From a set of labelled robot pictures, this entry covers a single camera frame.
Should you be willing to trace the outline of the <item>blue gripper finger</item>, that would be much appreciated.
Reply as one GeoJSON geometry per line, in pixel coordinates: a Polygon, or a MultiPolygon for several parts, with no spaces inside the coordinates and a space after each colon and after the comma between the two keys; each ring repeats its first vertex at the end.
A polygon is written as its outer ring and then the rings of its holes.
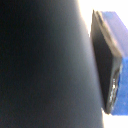
{"type": "Polygon", "coordinates": [[[128,29],[116,12],[94,11],[91,38],[104,110],[128,115],[128,29]]]}

